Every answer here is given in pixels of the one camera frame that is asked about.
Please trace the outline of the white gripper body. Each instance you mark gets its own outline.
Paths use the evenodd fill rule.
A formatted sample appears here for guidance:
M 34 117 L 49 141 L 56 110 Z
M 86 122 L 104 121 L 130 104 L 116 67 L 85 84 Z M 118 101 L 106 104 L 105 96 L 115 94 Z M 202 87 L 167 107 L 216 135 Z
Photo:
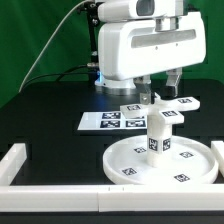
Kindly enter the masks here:
M 125 80 L 201 63 L 205 29 L 199 12 L 179 18 L 179 28 L 156 31 L 153 20 L 104 24 L 98 36 L 99 68 L 106 79 Z

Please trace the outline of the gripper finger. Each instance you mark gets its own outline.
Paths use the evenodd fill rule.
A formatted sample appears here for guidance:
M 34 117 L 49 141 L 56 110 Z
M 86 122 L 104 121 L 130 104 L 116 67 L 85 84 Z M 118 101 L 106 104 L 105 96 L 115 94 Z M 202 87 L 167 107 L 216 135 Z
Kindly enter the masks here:
M 137 77 L 134 79 L 134 84 L 140 94 L 141 104 L 151 103 L 151 78 L 149 75 Z
M 182 69 L 175 68 L 168 70 L 166 81 L 166 92 L 170 98 L 175 98 L 178 95 L 178 85 L 182 76 Z

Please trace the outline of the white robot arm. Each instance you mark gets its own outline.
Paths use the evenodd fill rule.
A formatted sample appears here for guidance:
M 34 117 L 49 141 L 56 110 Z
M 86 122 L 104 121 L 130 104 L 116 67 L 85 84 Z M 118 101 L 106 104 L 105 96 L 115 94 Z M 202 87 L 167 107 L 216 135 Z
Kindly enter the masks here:
M 98 35 L 100 78 L 97 88 L 110 94 L 140 93 L 152 101 L 150 76 L 164 72 L 164 95 L 178 95 L 182 69 L 201 63 L 206 55 L 201 14 L 106 23 Z

